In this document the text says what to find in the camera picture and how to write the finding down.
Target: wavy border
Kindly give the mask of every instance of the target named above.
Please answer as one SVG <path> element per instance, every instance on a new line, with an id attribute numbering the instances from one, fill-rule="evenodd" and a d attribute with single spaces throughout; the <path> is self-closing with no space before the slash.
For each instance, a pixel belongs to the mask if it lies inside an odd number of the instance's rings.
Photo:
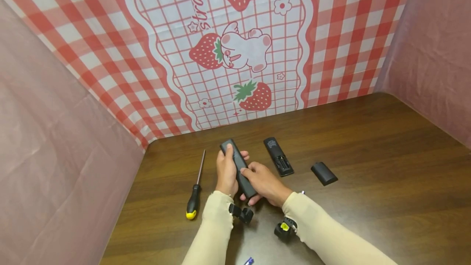
<path id="1" fill-rule="evenodd" d="M 311 23 L 309 19 L 312 19 L 313 14 L 314 14 L 314 3 L 312 0 L 309 0 L 309 2 L 304 2 L 303 0 L 300 0 L 303 3 L 304 7 L 304 20 L 303 24 L 301 25 L 301 28 L 298 30 L 298 42 L 301 44 L 301 48 L 303 49 L 303 54 L 301 54 L 301 59 L 298 61 L 298 66 L 296 67 L 298 76 L 301 79 L 301 83 L 299 87 L 297 88 L 294 96 L 296 97 L 298 101 L 298 109 L 304 109 L 307 106 L 307 100 L 306 102 L 303 100 L 301 97 L 301 94 L 303 93 L 304 89 L 306 89 L 307 86 L 307 78 L 306 75 L 304 74 L 304 66 L 306 65 L 306 62 L 309 59 L 309 54 L 310 54 L 310 46 L 309 43 L 307 42 L 307 27 Z"/>
<path id="2" fill-rule="evenodd" d="M 170 64 L 159 54 L 157 51 L 157 45 L 152 45 L 153 43 L 157 44 L 157 35 L 155 33 L 154 28 L 149 24 L 145 17 L 143 17 L 139 11 L 137 10 L 136 5 L 134 4 L 134 0 L 124 0 L 126 2 L 126 6 L 130 15 L 134 18 L 134 20 L 139 23 L 147 32 L 148 34 L 148 45 L 149 50 L 152 54 L 152 57 L 164 67 L 167 71 L 167 84 L 170 89 L 175 92 L 180 97 L 180 108 L 182 111 L 188 115 L 191 119 L 191 126 L 194 131 L 199 131 L 200 129 L 196 126 L 196 116 L 192 111 L 189 111 L 186 107 L 186 95 L 174 84 L 173 77 L 174 73 Z"/>

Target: red checkered pattern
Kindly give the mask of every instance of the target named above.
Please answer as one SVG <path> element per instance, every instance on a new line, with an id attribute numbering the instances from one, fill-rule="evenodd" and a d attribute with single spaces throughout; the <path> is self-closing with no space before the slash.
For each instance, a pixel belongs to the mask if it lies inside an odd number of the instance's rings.
<path id="1" fill-rule="evenodd" d="M 316 0 L 307 106 L 372 93 L 407 0 Z"/>
<path id="2" fill-rule="evenodd" d="M 210 29 L 195 31 L 191 0 L 5 1 L 143 147 L 369 94 L 406 3 L 289 0 L 291 10 L 281 15 L 277 0 L 251 0 L 242 12 L 227 0 L 203 0 Z M 270 35 L 266 69 L 206 70 L 189 58 L 202 36 L 222 35 L 234 21 L 244 37 L 254 28 Z M 268 109 L 245 111 L 233 102 L 233 86 L 249 80 L 269 86 Z"/>

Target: pink wall panel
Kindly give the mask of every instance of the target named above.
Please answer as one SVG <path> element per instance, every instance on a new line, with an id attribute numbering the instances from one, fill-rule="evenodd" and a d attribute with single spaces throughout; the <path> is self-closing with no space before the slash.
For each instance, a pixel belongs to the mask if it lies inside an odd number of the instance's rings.
<path id="1" fill-rule="evenodd" d="M 0 264 L 97 264 L 143 152 L 0 2 Z"/>
<path id="2" fill-rule="evenodd" d="M 409 0 L 377 90 L 471 148 L 469 0 Z"/>

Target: person's left hand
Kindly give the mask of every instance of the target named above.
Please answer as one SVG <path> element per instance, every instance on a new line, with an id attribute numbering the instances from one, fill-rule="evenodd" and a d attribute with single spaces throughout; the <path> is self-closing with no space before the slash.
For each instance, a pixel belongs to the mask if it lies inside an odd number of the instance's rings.
<path id="1" fill-rule="evenodd" d="M 244 160 L 249 159 L 249 152 L 243 150 L 240 152 Z M 236 164 L 232 160 L 233 147 L 232 144 L 227 145 L 226 156 L 219 151 L 216 159 L 216 169 L 218 172 L 218 183 L 216 184 L 216 190 L 233 197 L 239 190 L 239 184 L 236 181 L 237 168 Z"/>

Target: person's right hand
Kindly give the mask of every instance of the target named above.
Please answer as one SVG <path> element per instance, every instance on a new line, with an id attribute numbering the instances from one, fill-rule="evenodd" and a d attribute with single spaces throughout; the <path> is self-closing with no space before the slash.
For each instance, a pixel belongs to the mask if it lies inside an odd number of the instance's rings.
<path id="1" fill-rule="evenodd" d="M 251 162 L 248 168 L 242 168 L 241 174 L 245 176 L 253 186 L 257 195 L 249 200 L 249 206 L 255 205 L 261 198 L 267 198 L 270 204 L 282 207 L 289 195 L 293 192 L 285 187 L 278 178 L 273 175 L 267 166 Z M 245 194 L 240 196 L 241 200 L 246 200 Z"/>

